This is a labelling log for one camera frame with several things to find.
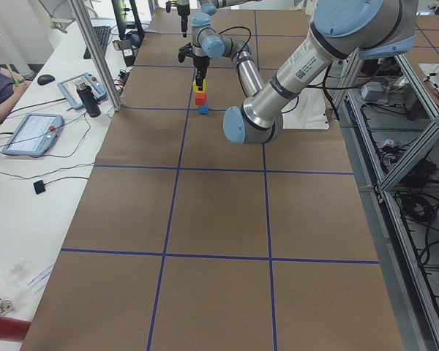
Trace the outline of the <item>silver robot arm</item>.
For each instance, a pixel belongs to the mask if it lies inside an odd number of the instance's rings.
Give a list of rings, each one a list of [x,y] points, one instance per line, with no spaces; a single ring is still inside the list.
[[[247,0],[199,0],[200,9],[207,15],[213,15],[218,9],[247,3]],[[188,18],[190,16],[190,0],[166,1],[165,10],[170,13],[175,8],[180,16],[181,34],[187,37]]]
[[[211,17],[234,1],[201,1],[192,16],[194,58],[230,58],[247,98],[223,118],[226,138],[235,144],[264,144],[282,130],[282,109],[333,61],[357,50],[361,59],[408,52],[415,40],[417,1],[318,1],[307,38],[268,82],[263,82],[245,41],[222,36]]]

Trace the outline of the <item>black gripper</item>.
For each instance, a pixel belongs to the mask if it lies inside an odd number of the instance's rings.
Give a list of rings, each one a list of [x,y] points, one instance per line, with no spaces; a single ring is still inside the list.
[[[206,71],[209,68],[209,57],[199,47],[194,46],[191,42],[179,48],[178,61],[183,63],[186,58],[191,58],[196,68],[195,79],[198,85],[206,79]]]
[[[187,37],[187,18],[189,16],[188,4],[177,4],[177,13],[181,17],[181,32],[184,38]]]

